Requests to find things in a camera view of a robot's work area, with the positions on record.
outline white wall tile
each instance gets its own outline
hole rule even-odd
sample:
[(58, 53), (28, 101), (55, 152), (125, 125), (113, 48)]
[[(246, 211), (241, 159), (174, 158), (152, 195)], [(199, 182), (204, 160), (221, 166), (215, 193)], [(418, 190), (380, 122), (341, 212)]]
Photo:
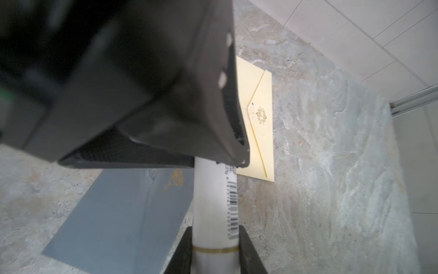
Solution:
[(438, 11), (433, 12), (385, 48), (429, 86), (438, 83)]
[(421, 0), (328, 0), (369, 36), (375, 37)]
[(300, 0), (250, 0), (254, 5), (284, 25)]
[(437, 8), (438, 0), (424, 0), (381, 34), (377, 35), (374, 40), (382, 46), (385, 46), (404, 31), (434, 12)]
[(438, 213), (438, 157), (424, 109), (392, 121), (411, 212)]
[(431, 120), (432, 132), (435, 138), (438, 138), (438, 102), (425, 106)]
[(394, 61), (323, 0), (303, 0), (285, 26), (359, 81)]
[(397, 61), (362, 81), (392, 103), (427, 88)]
[(438, 272), (438, 214), (412, 213), (422, 274)]

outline tile grout line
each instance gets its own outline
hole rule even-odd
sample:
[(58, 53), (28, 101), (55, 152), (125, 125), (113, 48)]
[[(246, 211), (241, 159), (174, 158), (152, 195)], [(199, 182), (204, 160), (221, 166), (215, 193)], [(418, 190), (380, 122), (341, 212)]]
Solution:
[[(421, 0), (420, 3), (418, 3), (417, 5), (415, 5), (415, 6), (414, 6), (413, 8), (411, 8), (409, 11), (413, 10), (414, 8), (416, 8), (419, 4), (423, 3), (423, 1), (424, 1), (424, 0)], [(397, 19), (394, 23), (390, 24), (387, 28), (385, 28), (384, 30), (382, 30), (382, 31), (381, 31), (379, 34), (377, 34), (374, 38), (376, 38), (377, 36), (381, 35), (382, 32), (384, 32), (385, 30), (387, 30), (390, 26), (392, 26), (393, 24), (395, 24), (398, 20), (402, 19), (403, 16), (405, 16), (406, 14), (409, 13), (409, 11), (406, 12), (405, 14), (403, 14), (403, 15), (402, 15), (399, 19)]]
[(438, 214), (438, 213), (428, 213), (428, 212), (411, 212), (412, 214)]
[(283, 25), (283, 26), (286, 25), (286, 23), (287, 23), (287, 22), (289, 21), (289, 19), (292, 17), (293, 13), (297, 10), (298, 6), (301, 4), (302, 1), (303, 1), (303, 0), (301, 0), (301, 1), (298, 3), (298, 5), (295, 7), (295, 9), (294, 9), (294, 10), (292, 11), (292, 13), (290, 14), (289, 18), (286, 20), (286, 22), (284, 22), (284, 25)]
[(438, 157), (438, 143), (435, 136), (434, 128), (432, 127), (431, 117), (429, 116), (429, 112), (427, 111), (427, 106), (423, 107), (424, 115), (426, 116), (427, 125), (429, 126), (429, 131), (431, 132), (432, 142), (434, 143), (436, 156)]
[(410, 68), (408, 68), (403, 62), (397, 59), (392, 53), (390, 53), (386, 48), (382, 47), (379, 43), (377, 43), (368, 33), (366, 33), (363, 29), (361, 29), (358, 25), (356, 25), (350, 18), (348, 18), (344, 13), (342, 13), (337, 7), (335, 7), (329, 0), (324, 0), (329, 6), (331, 6), (335, 11), (337, 11), (340, 15), (342, 15), (348, 22), (350, 22), (353, 26), (355, 26), (360, 32), (362, 32), (365, 36), (367, 36), (371, 41), (374, 42), (379, 48), (386, 52), (392, 59), (396, 60), (402, 67), (404, 67), (410, 74), (412, 74), (418, 81), (420, 81), (423, 85), (429, 86), (423, 79), (421, 79), (415, 72), (413, 72)]
[[(416, 24), (420, 23), (421, 21), (423, 21), (427, 16), (431, 15), (432, 13), (436, 12), (438, 10), (438, 8), (436, 10), (434, 10), (433, 12), (429, 13), (428, 15), (426, 15), (423, 19), (419, 20), (417, 23), (415, 23), (414, 25), (412, 25), (411, 27), (415, 26)], [(411, 29), (408, 28), (407, 30), (403, 31), (402, 33), (400, 33), (399, 35), (397, 35), (397, 37), (399, 37), (400, 35), (402, 35), (403, 33), (407, 32), (408, 30)], [(387, 42), (384, 46), (388, 45), (389, 43), (391, 43), (392, 41), (394, 41), (395, 39), (397, 39), (397, 37), (395, 37), (394, 39), (392, 39), (391, 41)]]
[(366, 77), (364, 80), (362, 80), (361, 82), (367, 80), (368, 78), (370, 78), (371, 76), (373, 76), (374, 74), (378, 73), (379, 71), (381, 71), (382, 69), (386, 68), (389, 65), (392, 65), (393, 63), (397, 62), (397, 60), (394, 60), (394, 62), (391, 62), (390, 64), (384, 66), (383, 68), (379, 69), (378, 71), (376, 71), (375, 73), (371, 74), (370, 76)]

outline barcode label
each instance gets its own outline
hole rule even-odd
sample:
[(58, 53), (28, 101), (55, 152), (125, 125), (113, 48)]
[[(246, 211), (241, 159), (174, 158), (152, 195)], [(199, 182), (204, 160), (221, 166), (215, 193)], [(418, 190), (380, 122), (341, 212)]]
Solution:
[(228, 181), (226, 185), (226, 203), (228, 206), (228, 239), (237, 239), (239, 238), (239, 213), (237, 207), (237, 184), (233, 181)]

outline gold ring stripe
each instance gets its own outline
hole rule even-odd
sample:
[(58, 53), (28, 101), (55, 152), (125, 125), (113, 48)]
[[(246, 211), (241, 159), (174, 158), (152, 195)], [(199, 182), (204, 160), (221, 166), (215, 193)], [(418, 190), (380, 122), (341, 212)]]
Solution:
[(218, 253), (231, 253), (239, 251), (239, 246), (227, 247), (227, 248), (202, 248), (197, 246), (192, 246), (193, 251), (198, 251), (202, 253), (218, 254)]

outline white cylinder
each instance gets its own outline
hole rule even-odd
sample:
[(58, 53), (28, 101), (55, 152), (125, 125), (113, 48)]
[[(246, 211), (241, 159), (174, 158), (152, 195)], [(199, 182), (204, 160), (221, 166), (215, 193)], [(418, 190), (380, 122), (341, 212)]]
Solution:
[(196, 157), (192, 274), (239, 273), (236, 168)]

